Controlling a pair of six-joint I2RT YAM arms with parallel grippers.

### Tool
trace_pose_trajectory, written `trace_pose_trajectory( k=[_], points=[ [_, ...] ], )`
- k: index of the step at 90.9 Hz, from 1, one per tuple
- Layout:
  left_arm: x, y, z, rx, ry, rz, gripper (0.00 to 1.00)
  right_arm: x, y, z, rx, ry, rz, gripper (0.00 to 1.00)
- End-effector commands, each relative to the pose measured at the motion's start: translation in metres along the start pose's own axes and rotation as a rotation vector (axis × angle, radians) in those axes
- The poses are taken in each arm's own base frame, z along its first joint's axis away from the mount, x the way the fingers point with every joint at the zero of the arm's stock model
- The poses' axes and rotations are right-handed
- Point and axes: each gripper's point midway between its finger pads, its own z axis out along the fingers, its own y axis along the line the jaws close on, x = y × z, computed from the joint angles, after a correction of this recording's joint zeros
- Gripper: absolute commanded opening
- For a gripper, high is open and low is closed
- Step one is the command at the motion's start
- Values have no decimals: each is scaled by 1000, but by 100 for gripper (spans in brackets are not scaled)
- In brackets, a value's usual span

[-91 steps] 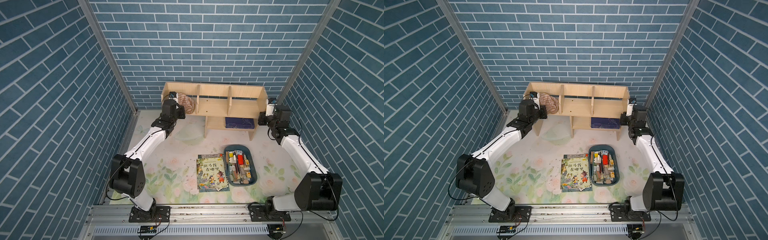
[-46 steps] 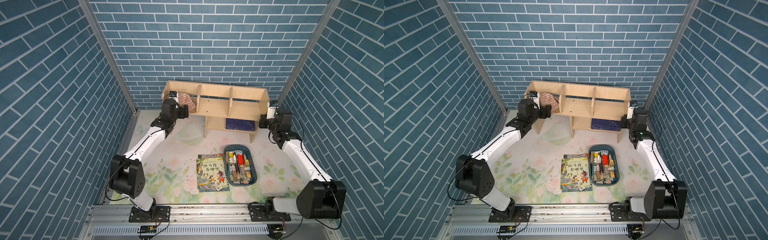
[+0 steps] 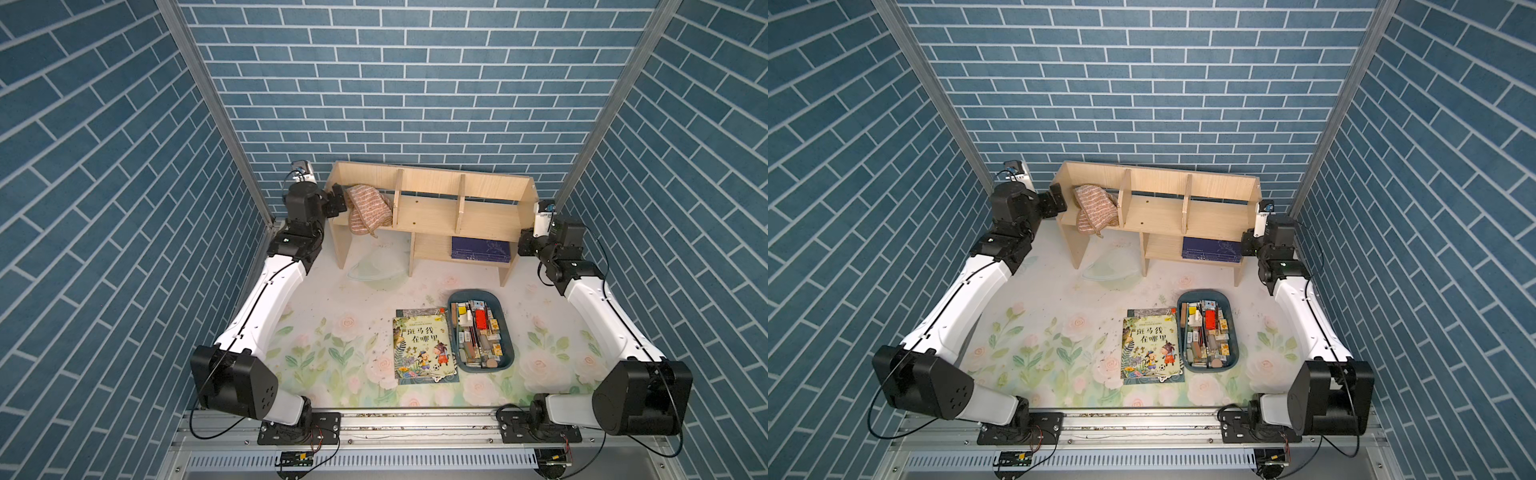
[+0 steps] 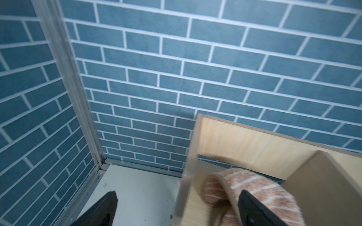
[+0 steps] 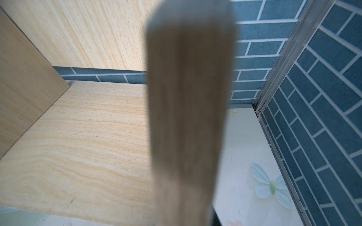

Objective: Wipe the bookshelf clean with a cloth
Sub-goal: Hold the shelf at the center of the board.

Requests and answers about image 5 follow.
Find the light wooden bookshelf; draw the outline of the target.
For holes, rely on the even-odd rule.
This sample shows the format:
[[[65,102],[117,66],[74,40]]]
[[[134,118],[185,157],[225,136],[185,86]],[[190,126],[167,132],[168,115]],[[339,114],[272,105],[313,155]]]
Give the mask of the light wooden bookshelf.
[[[209,226],[229,1],[1,1],[1,206]]]

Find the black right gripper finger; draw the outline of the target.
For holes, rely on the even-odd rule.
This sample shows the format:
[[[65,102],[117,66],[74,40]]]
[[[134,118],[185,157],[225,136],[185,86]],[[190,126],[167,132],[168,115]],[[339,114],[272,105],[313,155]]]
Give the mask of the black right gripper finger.
[[[211,226],[222,226],[215,209],[213,209],[213,221]]]

